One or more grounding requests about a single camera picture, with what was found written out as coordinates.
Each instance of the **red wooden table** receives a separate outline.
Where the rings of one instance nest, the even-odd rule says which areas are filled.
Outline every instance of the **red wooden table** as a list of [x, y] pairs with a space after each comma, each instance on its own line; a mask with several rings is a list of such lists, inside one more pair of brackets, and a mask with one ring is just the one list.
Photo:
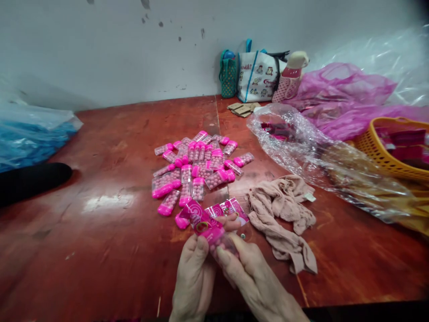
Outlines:
[[[75, 169], [72, 179], [0, 209], [0, 321], [168, 316], [181, 249], [192, 232], [156, 213], [152, 173], [167, 162], [153, 149], [204, 129], [236, 140], [234, 156], [254, 154], [245, 174], [208, 194], [203, 206], [236, 197], [247, 211], [243, 195], [250, 187], [287, 174], [262, 151], [246, 119], [226, 109], [236, 101], [208, 96], [80, 112], [84, 126], [51, 159]], [[386, 225], [322, 189], [314, 195], [305, 205], [317, 223], [303, 238], [318, 275], [291, 274], [251, 224], [239, 231], [259, 245], [301, 306], [425, 298], [429, 251], [417, 233]], [[210, 312], [245, 309], [218, 274]]]

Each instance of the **basket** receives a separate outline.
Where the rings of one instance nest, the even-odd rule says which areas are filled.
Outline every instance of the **basket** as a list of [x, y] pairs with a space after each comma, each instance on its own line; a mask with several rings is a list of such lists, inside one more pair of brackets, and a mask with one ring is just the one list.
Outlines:
[[383, 146], [379, 136], [375, 132], [376, 127], [393, 128], [398, 131], [409, 129], [425, 129], [429, 133], [429, 123], [414, 122], [409, 119], [399, 117], [376, 118], [373, 119], [368, 130], [359, 135], [355, 140], [355, 146], [360, 151], [366, 153], [370, 158], [377, 162], [384, 172], [389, 173], [396, 178], [411, 179], [418, 181], [429, 181], [429, 171], [414, 168], [402, 163], [394, 158]]

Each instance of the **pink plastic bottle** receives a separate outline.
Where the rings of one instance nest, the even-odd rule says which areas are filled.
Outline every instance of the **pink plastic bottle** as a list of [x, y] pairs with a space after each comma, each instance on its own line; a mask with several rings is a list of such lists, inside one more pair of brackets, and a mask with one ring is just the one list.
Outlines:
[[204, 144], [209, 144], [213, 140], [213, 137], [210, 135], [207, 135], [204, 139], [201, 140]]
[[167, 150], [173, 150], [173, 145], [171, 143], [167, 143], [161, 145], [160, 147], [155, 148], [155, 155], [161, 155]]
[[234, 150], [237, 148], [237, 145], [238, 145], [237, 142], [229, 141], [228, 144], [223, 149], [223, 153], [226, 156], [230, 156], [234, 152]]
[[164, 168], [162, 168], [162, 169], [159, 169], [158, 171], [155, 171], [155, 172], [153, 173], [153, 176], [154, 176], [154, 177], [159, 177], [159, 176], [161, 176], [161, 175], [163, 175], [163, 174], [166, 174], [167, 172], [169, 172], [169, 171], [173, 170], [175, 167], [176, 167], [176, 166], [175, 166], [174, 164], [170, 164], [170, 165], [168, 165], [168, 166], [166, 166], [166, 167], [164, 167]]
[[241, 171], [240, 167], [236, 165], [234, 162], [232, 162], [231, 160], [226, 160], [224, 164], [227, 168], [234, 171], [236, 175], [238, 176], [243, 175], [243, 171]]
[[192, 180], [191, 178], [192, 165], [184, 165], [181, 170], [182, 170], [182, 177], [181, 177], [182, 184], [186, 182], [190, 182]]
[[196, 201], [204, 200], [204, 179], [195, 178], [192, 181], [192, 199]]
[[169, 216], [173, 212], [174, 206], [179, 200], [180, 191], [171, 190], [170, 193], [164, 198], [158, 207], [158, 213], [163, 216]]
[[180, 192], [179, 206], [185, 206], [189, 201], [192, 200], [192, 181], [185, 182], [182, 184], [182, 190]]
[[218, 185], [228, 182], [228, 180], [229, 178], [226, 171], [224, 169], [220, 169], [206, 179], [206, 185], [209, 187], [210, 190], [212, 190]]
[[213, 141], [216, 140], [220, 144], [227, 145], [229, 142], [229, 137], [227, 136], [220, 136], [219, 134], [213, 135]]
[[177, 157], [177, 155], [171, 151], [167, 150], [162, 154], [162, 157], [170, 163], [174, 163], [177, 168], [181, 168], [183, 163], [182, 160]]
[[223, 153], [221, 149], [213, 150], [211, 153], [210, 170], [217, 171], [223, 167]]
[[250, 152], [247, 152], [247, 153], [243, 154], [242, 156], [235, 157], [234, 163], [236, 165], [238, 165], [240, 168], [242, 168], [246, 164], [252, 162], [254, 159], [255, 159], [255, 157], [253, 156], [253, 154], [251, 154]]
[[195, 146], [197, 145], [197, 143], [195, 141], [192, 141], [191, 143], [189, 143], [188, 148], [189, 148], [189, 152], [188, 152], [188, 160], [189, 163], [193, 163], [193, 160], [195, 158]]
[[206, 131], [200, 131], [192, 140], [195, 142], [201, 141], [207, 136]]
[[200, 153], [198, 154], [198, 161], [204, 161], [204, 155], [206, 153], [206, 144], [204, 142], [198, 142], [200, 145]]
[[152, 198], [161, 198], [173, 190], [170, 173], [152, 179]]
[[209, 161], [211, 159], [211, 152], [213, 151], [213, 145], [209, 144], [206, 146], [206, 152], [204, 153], [204, 160]]
[[188, 146], [189, 145], [189, 143], [191, 143], [192, 142], [192, 140], [189, 138], [189, 137], [187, 137], [187, 136], [185, 136], [183, 139], [182, 139], [182, 143], [184, 144], [184, 145], [186, 145], [186, 146]]

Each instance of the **tote bag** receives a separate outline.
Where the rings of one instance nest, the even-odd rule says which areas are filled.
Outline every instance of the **tote bag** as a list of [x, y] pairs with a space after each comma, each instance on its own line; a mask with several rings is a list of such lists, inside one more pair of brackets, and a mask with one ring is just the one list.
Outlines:
[[268, 54], [265, 49], [250, 52], [251, 39], [246, 42], [246, 52], [238, 54], [240, 74], [237, 97], [243, 102], [271, 101], [277, 89], [280, 73], [286, 67], [289, 51]]

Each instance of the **clear plastic bag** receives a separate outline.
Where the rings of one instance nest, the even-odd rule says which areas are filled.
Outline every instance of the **clear plastic bag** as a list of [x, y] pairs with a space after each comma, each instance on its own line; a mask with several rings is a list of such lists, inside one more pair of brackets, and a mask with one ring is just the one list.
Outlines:
[[71, 111], [0, 104], [0, 172], [46, 161], [81, 126]]
[[[271, 131], [268, 125], [279, 131]], [[408, 189], [382, 174], [363, 152], [327, 137], [295, 108], [269, 104], [254, 112], [247, 126], [274, 161], [307, 183], [387, 223], [409, 216], [406, 209], [413, 195]]]

